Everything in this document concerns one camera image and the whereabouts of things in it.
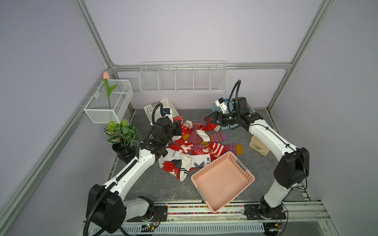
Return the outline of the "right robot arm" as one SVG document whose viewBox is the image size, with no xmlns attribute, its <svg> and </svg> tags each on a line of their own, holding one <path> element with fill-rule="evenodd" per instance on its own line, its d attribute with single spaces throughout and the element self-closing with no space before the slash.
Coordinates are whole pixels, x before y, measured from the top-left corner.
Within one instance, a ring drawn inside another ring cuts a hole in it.
<svg viewBox="0 0 378 236">
<path fill-rule="evenodd" d="M 297 188 L 309 176 L 310 154 L 304 147 L 298 148 L 272 129 L 257 112 L 251 112 L 245 97 L 239 96 L 241 80 L 238 80 L 225 101 L 220 98 L 216 105 L 221 111 L 214 111 L 204 120 L 225 127 L 237 124 L 265 144 L 278 160 L 274 170 L 274 182 L 261 198 L 259 208 L 254 210 L 264 219 L 270 219 L 284 212 L 283 202 L 293 188 Z"/>
</svg>

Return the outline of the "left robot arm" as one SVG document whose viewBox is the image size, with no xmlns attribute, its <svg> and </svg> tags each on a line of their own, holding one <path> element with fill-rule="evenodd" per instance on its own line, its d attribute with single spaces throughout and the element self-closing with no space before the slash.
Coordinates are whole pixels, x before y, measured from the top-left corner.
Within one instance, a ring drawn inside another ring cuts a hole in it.
<svg viewBox="0 0 378 236">
<path fill-rule="evenodd" d="M 140 196 L 125 201 L 129 190 L 160 157 L 167 155 L 167 147 L 174 136 L 182 134 L 182 128 L 172 118 L 169 108 L 158 103 L 152 112 L 151 130 L 132 152 L 130 162 L 103 185 L 94 185 L 89 191 L 86 221 L 83 235 L 89 234 L 91 223 L 100 227 L 98 235 L 122 230 L 126 220 L 154 218 L 154 203 Z"/>
</svg>

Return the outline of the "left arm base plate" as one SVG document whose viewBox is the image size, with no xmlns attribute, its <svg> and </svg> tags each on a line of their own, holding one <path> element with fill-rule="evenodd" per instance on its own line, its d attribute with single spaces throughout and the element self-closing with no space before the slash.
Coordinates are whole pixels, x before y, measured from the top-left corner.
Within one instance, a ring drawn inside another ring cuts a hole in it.
<svg viewBox="0 0 378 236">
<path fill-rule="evenodd" d="M 136 216 L 126 220 L 126 222 L 165 222 L 168 217 L 168 206 L 153 206 L 149 208 L 145 215 Z"/>
</svg>

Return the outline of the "red snowflake sock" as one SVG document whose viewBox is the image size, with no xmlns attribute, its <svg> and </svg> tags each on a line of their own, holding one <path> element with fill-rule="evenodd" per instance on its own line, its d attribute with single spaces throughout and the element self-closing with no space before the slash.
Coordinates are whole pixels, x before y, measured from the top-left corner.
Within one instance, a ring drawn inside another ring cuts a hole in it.
<svg viewBox="0 0 378 236">
<path fill-rule="evenodd" d="M 211 123 L 200 123 L 200 125 L 198 126 L 198 130 L 203 130 L 205 132 L 210 132 L 210 131 L 218 132 L 220 130 L 220 126 L 211 124 Z"/>
</svg>

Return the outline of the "purple pink striped sock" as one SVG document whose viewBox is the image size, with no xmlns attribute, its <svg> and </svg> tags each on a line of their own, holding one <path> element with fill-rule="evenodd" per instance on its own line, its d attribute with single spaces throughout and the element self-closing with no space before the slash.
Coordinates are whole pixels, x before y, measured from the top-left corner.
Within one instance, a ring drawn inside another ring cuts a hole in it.
<svg viewBox="0 0 378 236">
<path fill-rule="evenodd" d="M 210 141 L 214 143 L 221 143 L 228 140 L 228 136 L 226 132 L 217 132 L 214 134 L 210 134 L 209 137 L 210 137 Z"/>
</svg>

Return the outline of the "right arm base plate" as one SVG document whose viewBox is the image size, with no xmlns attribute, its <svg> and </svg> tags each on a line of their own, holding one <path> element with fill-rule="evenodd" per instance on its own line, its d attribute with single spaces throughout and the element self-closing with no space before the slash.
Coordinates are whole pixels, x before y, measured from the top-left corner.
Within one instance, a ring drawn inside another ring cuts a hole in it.
<svg viewBox="0 0 378 236">
<path fill-rule="evenodd" d="M 266 203 L 245 204 L 244 215 L 248 220 L 285 220 L 286 214 L 283 205 L 269 207 Z"/>
</svg>

